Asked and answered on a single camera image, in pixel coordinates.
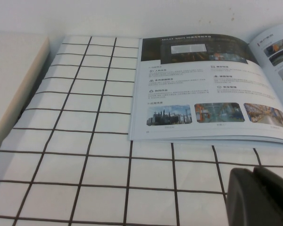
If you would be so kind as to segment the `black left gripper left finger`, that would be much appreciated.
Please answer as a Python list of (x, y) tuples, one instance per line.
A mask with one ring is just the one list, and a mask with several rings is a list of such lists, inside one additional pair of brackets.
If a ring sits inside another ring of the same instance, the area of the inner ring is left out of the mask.
[(276, 204), (248, 169), (230, 172), (226, 212), (230, 226), (277, 226)]

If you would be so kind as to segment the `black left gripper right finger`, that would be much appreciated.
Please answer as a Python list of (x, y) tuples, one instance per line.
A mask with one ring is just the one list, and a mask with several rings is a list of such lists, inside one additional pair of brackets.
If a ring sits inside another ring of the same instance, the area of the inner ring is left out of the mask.
[(264, 167), (255, 167), (253, 175), (283, 222), (283, 178)]

